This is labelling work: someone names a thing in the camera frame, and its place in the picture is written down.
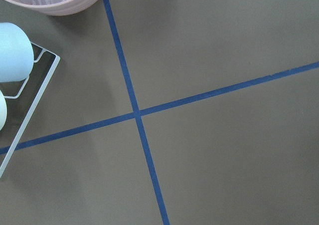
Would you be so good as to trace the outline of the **light blue cup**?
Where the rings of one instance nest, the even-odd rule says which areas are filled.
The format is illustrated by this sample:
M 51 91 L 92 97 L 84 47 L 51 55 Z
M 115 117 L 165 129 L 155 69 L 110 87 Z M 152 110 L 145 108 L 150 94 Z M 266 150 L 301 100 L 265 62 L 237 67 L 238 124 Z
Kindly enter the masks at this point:
M 26 33 L 9 22 L 0 24 L 0 81 L 25 80 L 31 73 L 34 54 Z

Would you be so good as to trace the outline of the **light green cup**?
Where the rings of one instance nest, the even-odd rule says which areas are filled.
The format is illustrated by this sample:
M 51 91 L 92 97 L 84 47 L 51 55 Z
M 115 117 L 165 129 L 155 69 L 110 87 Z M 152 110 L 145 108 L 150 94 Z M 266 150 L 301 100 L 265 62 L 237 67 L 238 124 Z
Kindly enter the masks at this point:
M 3 129 L 6 119 L 7 119 L 7 104 L 2 91 L 0 91 L 0 130 Z

